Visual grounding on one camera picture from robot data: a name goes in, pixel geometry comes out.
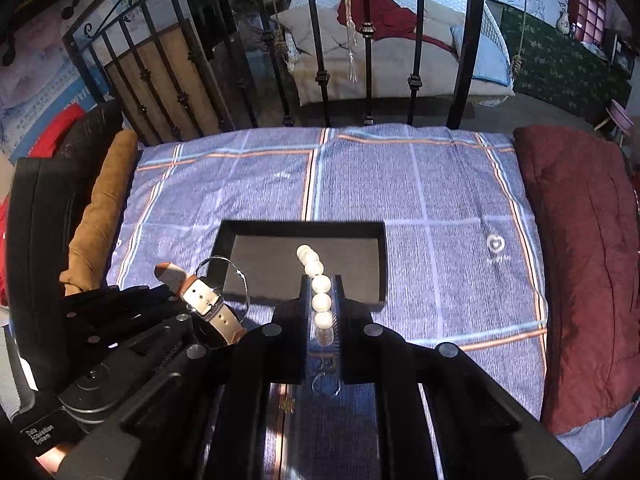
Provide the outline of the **person's left hand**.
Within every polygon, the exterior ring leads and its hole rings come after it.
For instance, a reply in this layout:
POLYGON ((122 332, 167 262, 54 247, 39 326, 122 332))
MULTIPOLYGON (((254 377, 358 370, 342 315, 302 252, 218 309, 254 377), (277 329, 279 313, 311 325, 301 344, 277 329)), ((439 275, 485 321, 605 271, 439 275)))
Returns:
POLYGON ((41 454, 37 457, 37 462, 39 465, 50 474, 51 477, 55 478, 58 474, 58 468, 67 454, 73 451, 75 445, 71 443, 60 443, 55 445, 54 448, 50 448, 49 451, 41 454))

